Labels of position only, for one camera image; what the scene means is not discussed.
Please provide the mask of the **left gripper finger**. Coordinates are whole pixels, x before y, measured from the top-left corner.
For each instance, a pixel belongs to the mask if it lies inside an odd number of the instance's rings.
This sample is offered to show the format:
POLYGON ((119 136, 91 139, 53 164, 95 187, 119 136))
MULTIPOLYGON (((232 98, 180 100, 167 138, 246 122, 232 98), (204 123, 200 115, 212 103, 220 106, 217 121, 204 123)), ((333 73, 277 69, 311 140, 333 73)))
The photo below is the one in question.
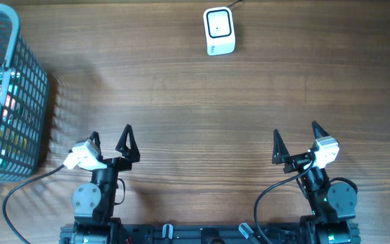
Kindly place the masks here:
POLYGON ((92 147, 93 154, 98 157, 101 155, 101 148, 100 148, 100 136, 99 133, 96 131, 93 131, 91 135, 88 137, 88 141, 90 142, 90 145, 92 147))
POLYGON ((139 149, 130 124, 126 124, 115 150, 120 152, 124 158, 139 158, 139 149))

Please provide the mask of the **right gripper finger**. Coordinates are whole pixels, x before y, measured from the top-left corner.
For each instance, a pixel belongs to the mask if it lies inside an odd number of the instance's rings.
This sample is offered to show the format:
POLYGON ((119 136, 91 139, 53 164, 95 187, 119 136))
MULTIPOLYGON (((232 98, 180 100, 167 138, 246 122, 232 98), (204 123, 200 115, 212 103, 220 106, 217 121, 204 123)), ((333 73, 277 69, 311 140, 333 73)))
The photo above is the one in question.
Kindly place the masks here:
POLYGON ((313 129, 314 138, 323 138, 330 136, 330 134, 326 132, 317 121, 312 121, 311 126, 313 129))
POLYGON ((272 163, 273 164, 283 164, 288 161, 290 154, 288 149, 280 135, 280 132, 274 130, 274 147, 272 151, 272 163))

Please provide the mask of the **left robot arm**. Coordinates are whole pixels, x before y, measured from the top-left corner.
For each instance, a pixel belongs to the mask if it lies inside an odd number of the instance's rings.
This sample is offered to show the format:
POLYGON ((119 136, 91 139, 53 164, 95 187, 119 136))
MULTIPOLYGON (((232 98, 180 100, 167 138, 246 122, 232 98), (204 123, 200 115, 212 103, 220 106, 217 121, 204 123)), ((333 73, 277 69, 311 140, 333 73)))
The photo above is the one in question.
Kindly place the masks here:
POLYGON ((115 150, 119 157, 105 159, 100 149, 100 137, 95 131, 87 139, 76 142, 64 161, 64 166, 78 166, 91 172, 91 180, 82 184, 72 194, 74 224, 61 243, 132 243, 131 235, 113 216, 121 171, 130 171, 132 164, 140 161, 133 129, 127 124, 117 142, 115 150))

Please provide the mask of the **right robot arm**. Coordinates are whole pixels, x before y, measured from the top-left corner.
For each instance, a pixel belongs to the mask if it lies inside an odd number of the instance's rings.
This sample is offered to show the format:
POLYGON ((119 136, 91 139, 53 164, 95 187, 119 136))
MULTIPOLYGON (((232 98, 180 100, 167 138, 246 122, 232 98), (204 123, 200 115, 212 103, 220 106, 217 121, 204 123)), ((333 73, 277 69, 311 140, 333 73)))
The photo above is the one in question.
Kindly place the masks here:
POLYGON ((312 122, 314 143, 307 152, 291 155, 280 135, 274 130, 272 163, 283 164, 284 173, 297 172, 297 184, 308 200, 312 214, 302 216, 291 230, 278 229, 278 239, 289 243, 360 243, 355 208, 358 187, 347 178, 329 178, 326 166, 339 153, 339 143, 316 121, 312 122))

